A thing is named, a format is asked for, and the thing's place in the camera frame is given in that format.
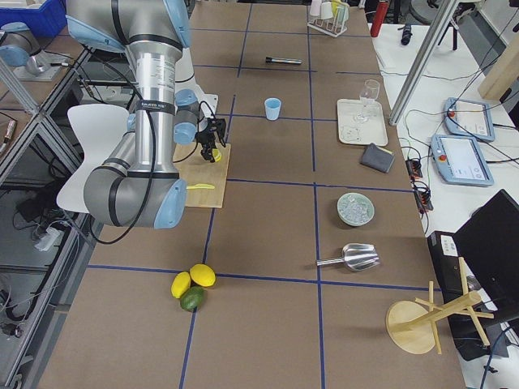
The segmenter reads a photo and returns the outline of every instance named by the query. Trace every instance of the tray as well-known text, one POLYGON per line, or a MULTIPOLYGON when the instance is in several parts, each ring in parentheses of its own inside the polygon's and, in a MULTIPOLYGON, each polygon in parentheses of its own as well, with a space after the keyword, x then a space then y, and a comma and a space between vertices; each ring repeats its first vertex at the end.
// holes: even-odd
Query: tray
POLYGON ((384 123, 382 105, 375 101, 367 107, 370 119, 360 123, 354 120, 354 116, 360 113, 362 103, 360 100, 340 99, 337 101, 337 119, 339 140, 346 144, 367 145, 374 143, 377 146, 388 144, 388 134, 384 123))

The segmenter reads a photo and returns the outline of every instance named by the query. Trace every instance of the red bottle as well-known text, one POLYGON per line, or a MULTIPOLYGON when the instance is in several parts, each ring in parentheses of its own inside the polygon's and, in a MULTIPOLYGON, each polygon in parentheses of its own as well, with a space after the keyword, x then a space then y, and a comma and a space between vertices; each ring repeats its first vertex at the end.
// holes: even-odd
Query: red bottle
POLYGON ((379 35, 380 26, 382 26, 382 22, 388 13, 389 2, 386 0, 380 0, 379 5, 376 6, 375 18, 373 18, 373 23, 371 24, 371 36, 374 38, 379 35))

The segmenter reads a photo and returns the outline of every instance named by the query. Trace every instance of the blue cup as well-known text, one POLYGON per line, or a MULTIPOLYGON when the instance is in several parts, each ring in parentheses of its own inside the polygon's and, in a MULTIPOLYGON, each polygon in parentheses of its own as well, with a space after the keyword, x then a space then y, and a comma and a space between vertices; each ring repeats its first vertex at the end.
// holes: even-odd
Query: blue cup
POLYGON ((276 97, 270 97, 265 100, 265 113, 268 120, 276 120, 281 111, 281 100, 276 97))

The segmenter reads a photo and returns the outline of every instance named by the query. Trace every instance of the clear glass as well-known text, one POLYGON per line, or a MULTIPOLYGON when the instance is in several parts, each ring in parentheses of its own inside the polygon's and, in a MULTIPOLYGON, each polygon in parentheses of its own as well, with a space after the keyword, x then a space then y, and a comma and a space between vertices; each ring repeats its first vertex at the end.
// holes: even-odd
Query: clear glass
POLYGON ((380 92, 380 83, 376 79, 368 79, 364 83, 364 87, 359 93, 360 101, 362 102, 362 109, 360 113, 354 115, 356 122, 367 122, 369 115, 367 114, 367 106, 373 104, 378 99, 380 92))

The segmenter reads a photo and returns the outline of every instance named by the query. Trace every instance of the silver scoop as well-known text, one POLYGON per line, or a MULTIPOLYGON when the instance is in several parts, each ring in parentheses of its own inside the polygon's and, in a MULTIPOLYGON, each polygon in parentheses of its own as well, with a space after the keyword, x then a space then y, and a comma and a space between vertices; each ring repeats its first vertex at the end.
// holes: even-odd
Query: silver scoop
POLYGON ((362 271, 380 263, 375 246, 367 243, 350 243, 342 248, 342 256, 333 259, 319 259, 317 266, 344 263, 352 271, 362 271))

